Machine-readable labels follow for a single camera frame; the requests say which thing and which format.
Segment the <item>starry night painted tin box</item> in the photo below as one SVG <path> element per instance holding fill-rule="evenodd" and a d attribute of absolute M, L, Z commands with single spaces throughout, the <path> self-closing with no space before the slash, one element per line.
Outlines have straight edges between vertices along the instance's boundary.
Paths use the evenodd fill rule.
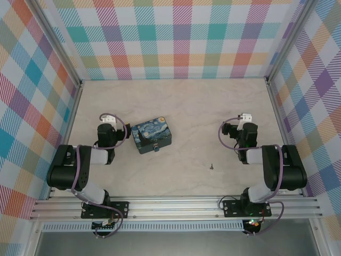
<path fill-rule="evenodd" d="M 159 145 L 159 149 L 172 144 L 171 131 L 162 116 L 132 126 L 131 132 L 140 154 L 154 151 L 155 143 Z"/>

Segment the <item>aluminium table side rail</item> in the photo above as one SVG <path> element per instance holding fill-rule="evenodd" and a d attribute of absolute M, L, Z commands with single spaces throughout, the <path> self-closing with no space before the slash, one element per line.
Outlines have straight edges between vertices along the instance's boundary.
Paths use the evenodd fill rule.
<path fill-rule="evenodd" d="M 264 80 L 265 80 L 267 91 L 269 93 L 269 97 L 271 100 L 273 111 L 274 111 L 274 114 L 275 114 L 275 117 L 277 120 L 277 124 L 278 124 L 279 130 L 280 130 L 280 134 L 281 134 L 281 137 L 283 140 L 283 144 L 288 145 L 288 149 L 286 151 L 287 158 L 285 161 L 290 163 L 290 164 L 293 164 L 293 168 L 295 169 L 295 171 L 297 173 L 302 173 L 302 177 L 303 177 L 303 181 L 304 181 L 303 187 L 298 188 L 297 190 L 299 191 L 300 194 L 307 197 L 306 188 L 305 188 L 307 185 L 307 174 L 306 174 L 305 169 L 303 167 L 302 160 L 299 156 L 299 153 L 296 149 L 296 146 L 289 144 L 289 140 L 288 140 L 289 137 L 288 137 L 288 133 L 286 131 L 285 123 L 280 116 L 280 110 L 279 110 L 278 104 L 276 102 L 275 96 L 273 94 L 273 91 L 271 89 L 270 82 L 268 81 L 267 77 L 264 77 Z"/>
<path fill-rule="evenodd" d="M 65 136 L 63 138 L 63 141 L 62 141 L 63 143 L 62 144 L 69 144 L 69 139 L 70 139 L 70 135 L 71 135 L 71 132 L 72 132 L 72 127 L 73 127 L 74 122 L 75 122 L 75 117 L 76 117 L 77 110 L 78 110 L 78 107 L 79 107 L 79 103 L 80 103 L 80 100 L 81 100 L 81 97 L 82 97 L 82 92 L 83 92 L 84 85 L 85 85 L 85 81 L 84 80 L 80 81 L 80 84 L 78 85 L 78 88 L 76 90 L 74 105 L 73 105 L 71 113 L 70 113 L 69 122 L 68 122 L 68 125 L 67 125 L 66 133 L 65 133 Z M 67 190 L 65 190 L 65 191 L 63 190 L 61 193 L 62 193 L 61 195 L 59 195 L 57 193 L 56 196 L 57 197 L 58 196 L 70 196 L 69 195 L 70 193 L 68 193 Z M 51 197 L 56 197 L 54 194 L 55 194 L 55 188 L 54 187 L 49 187 L 48 191 L 47 191 L 47 194 L 46 194 L 46 197 L 45 197 L 45 200 L 48 200 Z"/>

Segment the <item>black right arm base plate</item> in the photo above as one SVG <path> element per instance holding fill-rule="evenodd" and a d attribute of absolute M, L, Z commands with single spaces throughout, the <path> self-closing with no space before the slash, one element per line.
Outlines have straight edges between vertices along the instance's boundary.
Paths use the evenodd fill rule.
<path fill-rule="evenodd" d="M 224 200 L 223 211 L 226 218 L 229 217 L 271 217 L 272 212 L 269 204 L 265 203 L 242 203 L 240 200 Z"/>

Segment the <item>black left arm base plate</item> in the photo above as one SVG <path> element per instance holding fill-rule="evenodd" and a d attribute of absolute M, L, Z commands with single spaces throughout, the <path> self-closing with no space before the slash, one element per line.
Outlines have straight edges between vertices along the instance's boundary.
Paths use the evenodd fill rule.
<path fill-rule="evenodd" d="M 120 215 L 117 211 L 108 208 L 98 207 L 91 204 L 82 203 L 82 211 L 80 217 L 82 219 L 118 219 Z M 129 202 L 128 201 L 111 201 L 109 207 L 120 211 L 123 218 L 128 217 Z"/>

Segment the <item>wide aluminium mounting rail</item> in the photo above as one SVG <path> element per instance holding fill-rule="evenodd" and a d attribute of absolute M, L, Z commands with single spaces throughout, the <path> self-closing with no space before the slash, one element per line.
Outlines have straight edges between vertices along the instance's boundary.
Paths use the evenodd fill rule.
<path fill-rule="evenodd" d="M 220 196 L 128 196 L 112 197 L 113 201 L 128 201 L 128 221 L 222 220 L 218 207 Z M 270 220 L 322 218 L 321 207 L 314 197 L 280 195 L 271 204 Z M 79 221 L 81 202 L 71 196 L 52 196 L 35 203 L 31 221 Z"/>

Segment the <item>aluminium frame post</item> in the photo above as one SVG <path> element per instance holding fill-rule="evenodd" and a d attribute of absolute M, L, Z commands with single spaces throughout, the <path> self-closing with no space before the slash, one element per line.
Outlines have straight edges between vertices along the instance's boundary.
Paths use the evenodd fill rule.
<path fill-rule="evenodd" d="M 264 76 L 267 86 L 271 85 L 271 81 L 279 72 L 318 1 L 319 0 L 304 0 L 302 4 L 297 6 L 296 11 L 292 16 L 292 21 L 287 26 L 281 43 L 279 44 L 279 48 L 271 60 L 269 70 Z"/>
<path fill-rule="evenodd" d="M 37 18 L 39 24 L 42 27 L 42 30 L 46 34 L 47 39 L 52 45 L 52 48 L 55 49 L 57 55 L 60 57 L 61 62 L 64 64 L 66 71 L 71 76 L 72 80 L 77 84 L 78 87 L 82 86 L 82 80 L 78 76 L 76 69 L 74 68 L 71 60 L 69 59 L 66 51 L 64 50 L 57 34 L 55 33 L 53 27 L 51 26 L 48 18 L 44 14 L 43 9 L 41 8 L 38 0 L 26 0 L 27 4 L 30 4 L 31 9 L 34 12 L 35 17 Z"/>

